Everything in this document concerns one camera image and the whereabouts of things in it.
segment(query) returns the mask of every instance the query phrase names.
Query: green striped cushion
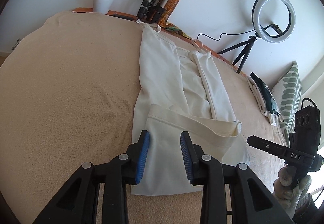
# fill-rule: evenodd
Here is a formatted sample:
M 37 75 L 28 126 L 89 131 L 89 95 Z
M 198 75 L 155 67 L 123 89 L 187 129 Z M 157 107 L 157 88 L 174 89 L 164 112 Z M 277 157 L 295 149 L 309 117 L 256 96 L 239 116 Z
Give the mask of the green striped cushion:
M 273 87 L 272 95 L 284 118 L 284 121 L 280 122 L 280 128 L 287 145 L 290 146 L 288 133 L 294 131 L 294 116 L 301 98 L 301 82 L 297 62 L 293 63 L 287 74 Z

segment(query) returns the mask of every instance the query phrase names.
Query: white towel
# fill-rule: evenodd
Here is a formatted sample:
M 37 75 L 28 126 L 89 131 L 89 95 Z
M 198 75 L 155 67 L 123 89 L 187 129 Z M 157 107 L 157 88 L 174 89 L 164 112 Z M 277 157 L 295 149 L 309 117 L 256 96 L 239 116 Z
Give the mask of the white towel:
M 188 131 L 194 144 L 222 163 L 249 164 L 239 134 L 241 123 L 236 121 L 210 53 L 177 48 L 149 25 L 141 24 L 142 89 L 134 110 L 132 142 L 137 142 L 146 129 L 150 146 L 143 178 L 132 187 L 132 194 L 170 195 L 202 190 L 187 180 L 181 133 Z

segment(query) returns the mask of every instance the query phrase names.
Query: glove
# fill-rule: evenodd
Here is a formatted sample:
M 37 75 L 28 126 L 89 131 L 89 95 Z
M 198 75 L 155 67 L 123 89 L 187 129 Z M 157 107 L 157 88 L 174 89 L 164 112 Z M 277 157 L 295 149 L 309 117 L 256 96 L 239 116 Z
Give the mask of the glove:
M 312 183 L 310 175 L 302 178 L 291 190 L 291 183 L 296 173 L 296 167 L 283 167 L 278 172 L 278 179 L 273 182 L 273 195 L 292 219 L 296 208 L 300 208 L 308 199 L 307 191 Z

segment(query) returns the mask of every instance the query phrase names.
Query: ring light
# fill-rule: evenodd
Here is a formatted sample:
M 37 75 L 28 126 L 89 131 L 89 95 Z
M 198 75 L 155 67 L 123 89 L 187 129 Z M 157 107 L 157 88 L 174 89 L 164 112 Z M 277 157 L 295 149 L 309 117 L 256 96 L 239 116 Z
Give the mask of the ring light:
M 255 28 L 255 31 L 260 36 L 260 38 L 270 42 L 270 43 L 280 43 L 286 40 L 294 31 L 295 24 L 296 24 L 296 15 L 292 4 L 288 0 L 280 0 L 282 1 L 289 13 L 289 23 L 287 28 L 280 33 L 279 35 L 269 35 L 265 29 L 260 25 L 260 14 L 262 11 L 263 6 L 270 0 L 256 0 L 253 9 L 252 9 L 252 23 Z

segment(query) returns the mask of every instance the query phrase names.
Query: black cable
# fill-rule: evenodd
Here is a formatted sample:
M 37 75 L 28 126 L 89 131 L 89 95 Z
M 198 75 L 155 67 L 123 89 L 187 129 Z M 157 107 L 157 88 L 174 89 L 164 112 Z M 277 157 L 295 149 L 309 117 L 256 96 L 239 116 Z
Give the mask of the black cable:
M 226 35 L 240 35 L 240 34 L 247 34 L 247 33 L 253 32 L 254 30 L 255 30 L 255 29 L 253 29 L 253 30 L 251 30 L 251 31 L 244 32 L 244 33 L 239 33 L 239 34 L 221 33 L 218 39 L 212 38 L 212 37 L 210 37 L 209 35 L 206 35 L 206 34 L 202 34 L 202 33 L 201 33 L 201 34 L 199 34 L 199 35 L 197 36 L 197 39 L 199 38 L 200 35 L 204 35 L 204 36 L 209 37 L 209 38 L 211 38 L 211 39 L 213 39 L 213 40 L 215 40 L 215 41 L 219 41 L 219 40 L 221 40 L 221 36 L 224 35 L 224 34 L 226 34 Z
M 276 24 L 269 24 L 264 30 L 267 30 L 269 27 L 273 27 Z
M 317 108 L 317 106 L 316 106 L 315 102 L 314 102 L 314 101 L 312 101 L 312 100 L 311 100 L 310 98 L 303 98 L 303 100 L 302 100 L 302 108 L 303 108 L 303 103 L 304 103 L 304 100 L 308 100 L 308 101 L 310 101 L 311 103 L 313 103 L 314 107 L 315 107 L 315 108 Z
M 267 30 L 269 27 L 272 27 L 272 26 L 274 26 L 274 25 L 276 25 L 276 24 L 269 24 L 269 25 L 268 25 L 264 30 Z M 219 35 L 219 38 L 218 38 L 218 39 L 212 38 L 212 37 L 209 36 L 209 35 L 206 35 L 206 34 L 201 33 L 201 34 L 199 34 L 199 35 L 197 36 L 197 39 L 199 39 L 199 36 L 200 36 L 200 35 L 204 35 L 204 36 L 209 37 L 209 38 L 211 38 L 211 39 L 213 39 L 213 40 L 215 40 L 215 41 L 219 41 L 219 40 L 221 40 L 221 36 L 224 35 L 224 34 L 226 34 L 226 35 L 240 35 L 240 34 L 247 34 L 247 33 L 253 32 L 254 30 L 255 30 L 255 29 L 253 29 L 253 30 L 251 30 L 251 31 L 244 32 L 244 33 L 239 33 L 239 34 L 221 33 L 221 34 Z
M 323 188 L 322 188 L 322 191 L 321 193 L 319 194 L 319 196 L 314 200 L 314 202 L 320 197 L 320 195 L 323 193 L 323 190 L 324 190 L 324 185 L 323 185 Z

